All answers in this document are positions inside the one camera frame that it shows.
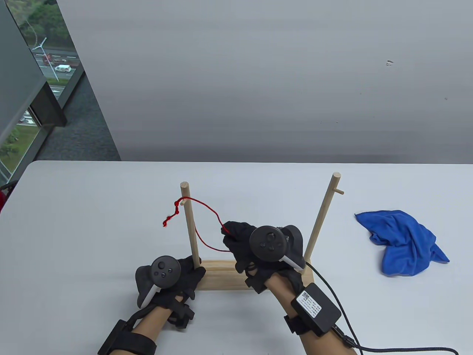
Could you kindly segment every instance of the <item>cable connector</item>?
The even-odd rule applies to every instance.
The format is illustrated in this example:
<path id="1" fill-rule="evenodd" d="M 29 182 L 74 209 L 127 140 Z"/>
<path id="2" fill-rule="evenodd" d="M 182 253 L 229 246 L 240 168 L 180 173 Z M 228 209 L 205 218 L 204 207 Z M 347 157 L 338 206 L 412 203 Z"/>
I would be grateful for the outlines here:
<path id="1" fill-rule="evenodd" d="M 350 338 L 348 335 L 345 335 L 343 338 L 342 338 L 342 342 L 343 342 L 343 345 L 347 346 L 347 347 L 356 347 L 356 343 L 355 343 L 355 340 Z"/>
<path id="2" fill-rule="evenodd" d="M 345 335 L 345 333 L 339 327 L 337 327 L 336 324 L 332 327 L 332 330 L 340 338 L 343 345 L 347 347 L 358 348 L 357 344 L 355 343 L 355 340 L 353 338 L 350 338 L 348 335 Z"/>

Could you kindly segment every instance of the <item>red string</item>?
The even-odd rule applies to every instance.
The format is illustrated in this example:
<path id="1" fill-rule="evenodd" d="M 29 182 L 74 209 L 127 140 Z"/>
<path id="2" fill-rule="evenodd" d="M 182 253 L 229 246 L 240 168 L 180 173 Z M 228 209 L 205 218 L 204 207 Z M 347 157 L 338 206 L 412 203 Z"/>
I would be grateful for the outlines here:
<path id="1" fill-rule="evenodd" d="M 195 202 L 198 202 L 202 205 L 204 205 L 205 207 L 207 207 L 209 210 L 211 210 L 212 212 L 215 213 L 215 215 L 217 216 L 217 219 L 219 220 L 219 223 L 220 225 L 222 226 L 222 229 L 225 231 L 225 233 L 227 234 L 231 234 L 228 229 L 225 228 L 225 226 L 223 225 L 222 221 L 220 220 L 220 217 L 219 217 L 219 214 L 217 212 L 215 212 L 214 209 L 212 209 L 208 204 L 205 204 L 204 202 L 202 201 L 199 201 L 195 198 L 192 198 L 192 197 L 181 197 L 180 199 L 178 199 L 176 202 L 174 202 L 174 206 L 175 206 L 175 210 L 174 210 L 174 213 L 170 216 L 167 216 L 166 219 L 164 220 L 163 222 L 163 227 L 167 227 L 167 222 L 169 222 L 171 219 L 173 219 L 175 216 L 177 216 L 179 214 L 179 203 L 182 201 L 182 200 L 192 200 L 192 201 L 195 201 Z M 211 247 L 210 245 L 208 245 L 206 242 L 203 241 L 203 239 L 201 238 L 199 232 L 197 231 L 197 228 L 195 228 L 195 233 L 197 234 L 197 236 L 199 237 L 199 239 L 201 240 L 201 242 L 208 248 L 210 249 L 213 249 L 213 250 L 216 250 L 216 251 L 223 251 L 223 252 L 226 252 L 226 253 L 229 253 L 230 250 L 221 250 L 221 249 L 217 249 L 217 248 L 214 248 L 214 247 Z"/>

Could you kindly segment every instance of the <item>black tracker box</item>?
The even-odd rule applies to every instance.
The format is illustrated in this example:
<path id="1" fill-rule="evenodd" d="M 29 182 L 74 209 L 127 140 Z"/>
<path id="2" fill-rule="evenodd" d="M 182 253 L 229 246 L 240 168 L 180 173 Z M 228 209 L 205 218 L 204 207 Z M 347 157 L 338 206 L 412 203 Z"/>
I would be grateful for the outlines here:
<path id="1" fill-rule="evenodd" d="M 327 333 L 342 315 L 315 283 L 309 284 L 297 295 L 291 306 L 318 337 Z"/>

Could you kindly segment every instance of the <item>gray wall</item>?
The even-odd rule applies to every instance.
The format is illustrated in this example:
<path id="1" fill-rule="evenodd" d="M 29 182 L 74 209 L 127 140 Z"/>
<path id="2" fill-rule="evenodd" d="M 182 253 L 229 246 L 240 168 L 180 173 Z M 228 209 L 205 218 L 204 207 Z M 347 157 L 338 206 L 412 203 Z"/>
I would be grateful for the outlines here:
<path id="1" fill-rule="evenodd" d="M 10 11 L 0 0 L 0 144 L 45 82 Z"/>
<path id="2" fill-rule="evenodd" d="M 58 3 L 123 160 L 473 162 L 471 1 Z"/>

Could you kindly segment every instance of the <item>glass window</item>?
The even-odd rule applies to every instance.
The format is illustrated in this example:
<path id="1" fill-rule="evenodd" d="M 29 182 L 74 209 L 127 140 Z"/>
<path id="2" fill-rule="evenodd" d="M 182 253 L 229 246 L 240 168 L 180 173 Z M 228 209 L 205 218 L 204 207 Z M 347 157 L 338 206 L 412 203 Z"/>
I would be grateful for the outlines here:
<path id="1" fill-rule="evenodd" d="M 40 130 L 36 118 L 28 110 L 0 142 L 0 185 L 8 182 Z"/>
<path id="2" fill-rule="evenodd" d="M 53 94 L 58 98 L 80 64 L 56 0 L 5 0 Z M 57 71 L 69 65 L 70 71 Z"/>

